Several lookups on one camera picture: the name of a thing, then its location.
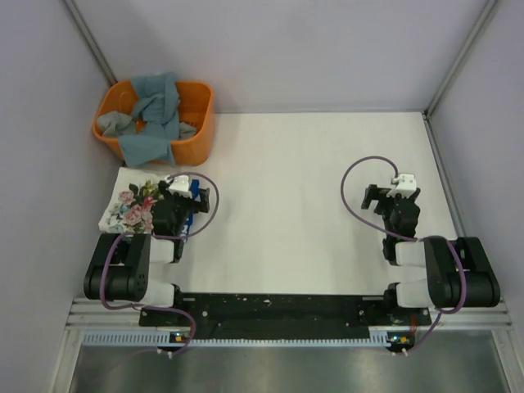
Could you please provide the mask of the grey t shirt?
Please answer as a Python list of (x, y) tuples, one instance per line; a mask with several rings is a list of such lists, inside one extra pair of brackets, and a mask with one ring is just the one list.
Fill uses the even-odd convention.
[[(96, 120), (96, 126), (102, 131), (102, 136), (105, 138), (117, 138), (137, 133), (136, 123), (133, 118), (118, 111), (100, 115)], [(192, 138), (196, 134), (197, 128), (193, 125), (184, 122), (179, 123), (179, 140)]]

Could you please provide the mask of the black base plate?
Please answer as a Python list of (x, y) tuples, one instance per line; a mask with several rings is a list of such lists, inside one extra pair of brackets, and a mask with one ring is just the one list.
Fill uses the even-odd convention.
[(196, 322), (196, 339), (349, 339), (370, 327), (431, 324), (427, 309), (404, 309), (382, 296), (187, 292), (175, 307)]

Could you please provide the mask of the white floral folded t shirt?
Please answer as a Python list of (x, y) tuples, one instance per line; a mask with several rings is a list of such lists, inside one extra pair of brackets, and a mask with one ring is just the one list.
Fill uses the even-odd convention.
[(163, 200), (159, 183), (165, 174), (119, 169), (111, 199), (98, 223), (103, 233), (151, 233), (153, 206)]

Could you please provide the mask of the orange plastic laundry basket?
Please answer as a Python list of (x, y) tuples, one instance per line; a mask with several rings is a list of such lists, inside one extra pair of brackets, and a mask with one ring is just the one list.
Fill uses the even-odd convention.
[[(210, 155), (215, 134), (214, 92), (208, 84), (196, 80), (175, 83), (180, 96), (179, 120), (196, 128), (196, 135), (170, 143), (176, 165), (198, 166)], [(128, 79), (111, 86), (97, 109), (96, 117), (112, 111), (129, 115), (138, 101)]]

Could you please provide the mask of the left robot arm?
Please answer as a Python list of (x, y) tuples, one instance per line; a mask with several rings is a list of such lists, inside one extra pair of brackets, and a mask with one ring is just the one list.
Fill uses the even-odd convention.
[(109, 209), (84, 277), (84, 295), (104, 300), (110, 309), (122, 300), (128, 307), (157, 307), (174, 325), (185, 317), (177, 285), (151, 278), (152, 265), (178, 263), (197, 214), (210, 211), (210, 191), (188, 174), (156, 183), (131, 183)]

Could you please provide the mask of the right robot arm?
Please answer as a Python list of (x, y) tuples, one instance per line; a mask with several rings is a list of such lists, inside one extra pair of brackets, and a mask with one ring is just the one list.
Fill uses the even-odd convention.
[(382, 253), (392, 266), (414, 267), (425, 277), (411, 282), (394, 282), (385, 290), (382, 303), (384, 318), (393, 324), (405, 321), (413, 308), (453, 309), (495, 307), (500, 302), (500, 287), (486, 252), (477, 237), (458, 237), (446, 241), (429, 237), (407, 242), (395, 237), (414, 237), (420, 208), (410, 197), (392, 196), (391, 190), (369, 185), (361, 208), (372, 202), (374, 213), (382, 217), (389, 233), (382, 240)]

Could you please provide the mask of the teal blue t shirt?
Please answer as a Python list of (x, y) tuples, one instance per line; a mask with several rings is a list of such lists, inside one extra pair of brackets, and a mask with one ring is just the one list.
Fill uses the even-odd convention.
[(180, 135), (178, 106), (180, 96), (172, 72), (134, 77), (130, 84), (137, 96), (131, 117), (144, 126), (134, 134), (118, 137), (120, 150), (128, 167), (138, 167), (154, 160), (174, 166), (171, 142)]

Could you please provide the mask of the aluminium frame rail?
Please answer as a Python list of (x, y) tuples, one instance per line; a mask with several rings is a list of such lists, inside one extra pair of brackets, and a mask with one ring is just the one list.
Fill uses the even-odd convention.
[(454, 314), (435, 309), (388, 309), (379, 298), (360, 296), (284, 296), (284, 295), (187, 295), (179, 311), (172, 309), (129, 308), (123, 301), (103, 305), (98, 300), (73, 301), (66, 324), (69, 327), (100, 328), (185, 328), (196, 323), (206, 330), (223, 328), (312, 328), (327, 326), (340, 332), (347, 328), (408, 328), (416, 324), (428, 328), (456, 330), (494, 329), (510, 326), (507, 310), (463, 307)]

